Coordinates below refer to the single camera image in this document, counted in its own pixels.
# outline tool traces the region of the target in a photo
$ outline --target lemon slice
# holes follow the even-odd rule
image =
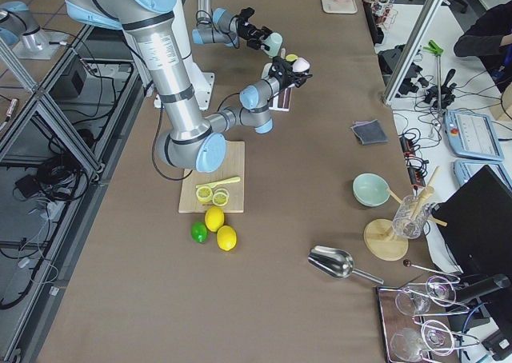
[[[213,191],[207,185],[201,186],[195,190],[195,196],[201,203],[208,203],[214,196]]]
[[[227,202],[230,200],[230,193],[227,189],[216,189],[211,200],[214,205],[223,207],[227,205]]]

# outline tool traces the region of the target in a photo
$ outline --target lime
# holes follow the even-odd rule
[[[205,224],[208,230],[216,233],[224,225],[224,211],[218,207],[211,207],[206,211]]]
[[[229,251],[237,244],[237,233],[228,225],[222,226],[217,232],[217,244],[220,249]]]
[[[204,243],[208,238],[208,229],[206,229],[205,224],[202,221],[196,221],[192,225],[192,230],[190,231],[190,235],[197,243]]]

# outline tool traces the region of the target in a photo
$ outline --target lemon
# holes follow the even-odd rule
[[[227,202],[229,201],[229,199],[230,199],[230,193],[228,192],[227,189],[216,189],[211,201],[214,205],[223,207],[223,206],[227,205]]]
[[[237,233],[228,225],[222,226],[217,232],[217,244],[220,249],[229,251],[237,245]]]
[[[204,185],[195,190],[195,196],[201,203],[208,203],[211,201],[213,193],[210,187]]]
[[[224,211],[218,207],[211,207],[206,211],[205,224],[208,230],[216,233],[224,225]]]

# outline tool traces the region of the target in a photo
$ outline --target label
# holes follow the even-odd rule
[[[56,296],[57,296],[57,294],[58,294],[58,291],[59,291],[59,289],[58,289],[57,287],[53,286],[53,287],[50,289],[49,294],[50,294],[50,295],[52,295],[52,296],[54,296],[54,297],[56,297]]]
[[[175,65],[179,62],[178,51],[170,35],[152,42],[139,43],[138,47],[149,70],[161,70],[165,65]]]
[[[506,349],[509,345],[510,344],[509,344],[509,341],[507,339],[503,339],[502,341],[499,342],[499,346],[502,349]]]

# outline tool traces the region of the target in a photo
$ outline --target metal frame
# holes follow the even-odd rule
[[[391,106],[395,95],[402,84],[407,70],[410,68],[410,64],[413,62],[414,56],[418,50],[421,40],[425,35],[425,32],[430,27],[432,20],[436,14],[436,11],[442,4],[443,0],[425,0],[425,5],[422,8],[412,32],[410,33],[409,39],[403,49],[402,55],[400,56],[396,69],[391,75],[390,81],[388,82],[386,89],[382,95],[382,101]]]

